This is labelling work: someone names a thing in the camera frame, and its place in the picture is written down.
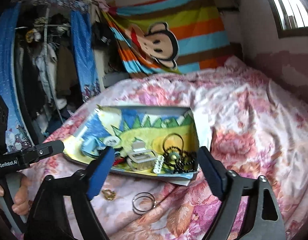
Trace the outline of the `person's left hand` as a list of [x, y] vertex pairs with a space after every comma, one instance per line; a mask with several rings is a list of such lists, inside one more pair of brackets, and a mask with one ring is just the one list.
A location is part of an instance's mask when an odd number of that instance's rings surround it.
[[[25, 175], [22, 175], [21, 186], [15, 194], [14, 205], [12, 206], [12, 210], [19, 216], [26, 215], [29, 212], [28, 187], [30, 184], [30, 180]], [[3, 197], [3, 195], [4, 190], [0, 185], [0, 197]]]

